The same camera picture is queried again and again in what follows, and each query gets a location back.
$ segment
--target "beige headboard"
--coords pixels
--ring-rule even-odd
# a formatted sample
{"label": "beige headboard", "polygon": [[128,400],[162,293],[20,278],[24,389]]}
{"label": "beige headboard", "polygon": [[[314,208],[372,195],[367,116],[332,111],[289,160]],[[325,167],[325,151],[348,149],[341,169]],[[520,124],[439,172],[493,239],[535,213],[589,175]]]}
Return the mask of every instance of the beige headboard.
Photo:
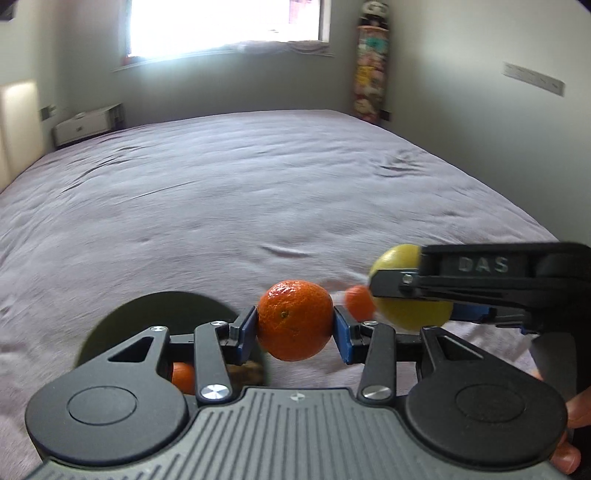
{"label": "beige headboard", "polygon": [[45,153],[39,94],[33,80],[0,86],[0,189]]}

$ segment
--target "bed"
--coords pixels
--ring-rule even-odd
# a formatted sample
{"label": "bed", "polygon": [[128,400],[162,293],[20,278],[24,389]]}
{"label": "bed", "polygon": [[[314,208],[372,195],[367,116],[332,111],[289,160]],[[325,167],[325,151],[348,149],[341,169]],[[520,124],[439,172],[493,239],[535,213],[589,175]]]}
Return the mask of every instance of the bed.
{"label": "bed", "polygon": [[[338,300],[395,244],[554,240],[450,164],[330,111],[147,125],[19,173],[0,194],[4,480],[39,463],[24,426],[28,399],[68,371],[97,322],[130,299],[198,291],[241,309],[279,280],[304,278]],[[449,328],[531,368],[517,332]],[[400,368],[399,389],[408,389],[412,369]],[[283,387],[353,387],[360,371],[343,366],[332,344],[270,369]]]}

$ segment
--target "dark green plate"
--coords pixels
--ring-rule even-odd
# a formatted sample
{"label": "dark green plate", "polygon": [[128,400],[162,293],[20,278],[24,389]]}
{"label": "dark green plate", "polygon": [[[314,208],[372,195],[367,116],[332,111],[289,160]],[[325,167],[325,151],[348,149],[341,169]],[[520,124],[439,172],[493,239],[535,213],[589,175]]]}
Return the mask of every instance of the dark green plate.
{"label": "dark green plate", "polygon": [[[76,366],[91,360],[153,325],[165,325],[171,335],[192,333],[198,325],[213,320],[233,322],[238,314],[214,299],[185,291],[162,291],[131,300],[109,313],[92,331],[80,350]],[[263,366],[258,345],[250,360]]]}

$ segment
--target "gray ribbed plate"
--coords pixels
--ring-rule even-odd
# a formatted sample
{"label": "gray ribbed plate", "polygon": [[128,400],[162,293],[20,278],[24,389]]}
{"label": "gray ribbed plate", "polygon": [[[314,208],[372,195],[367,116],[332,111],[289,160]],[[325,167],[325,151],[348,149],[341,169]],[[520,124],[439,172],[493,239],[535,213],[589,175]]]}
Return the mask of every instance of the gray ribbed plate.
{"label": "gray ribbed plate", "polygon": [[29,480],[558,480],[549,463],[476,472],[423,450],[387,408],[349,390],[250,388],[204,408],[176,444],[127,467],[75,470],[46,462]]}

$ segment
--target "gray wall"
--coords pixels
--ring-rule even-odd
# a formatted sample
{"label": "gray wall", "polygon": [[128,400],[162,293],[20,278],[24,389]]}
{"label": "gray wall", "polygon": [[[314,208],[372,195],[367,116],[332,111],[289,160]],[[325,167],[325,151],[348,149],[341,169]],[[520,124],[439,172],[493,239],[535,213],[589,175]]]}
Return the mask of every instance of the gray wall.
{"label": "gray wall", "polygon": [[333,0],[333,57],[212,54],[121,66],[123,0],[67,0],[67,76],[75,110],[124,102],[131,125],[237,111],[350,111],[362,0]]}
{"label": "gray wall", "polygon": [[[575,0],[392,0],[392,130],[591,245],[591,14]],[[565,97],[502,75],[508,61]]]}
{"label": "gray wall", "polygon": [[60,0],[20,0],[15,18],[0,22],[0,84],[35,79],[40,106],[58,107],[58,114],[43,122],[48,149],[51,127],[69,112],[60,65],[60,9]]}

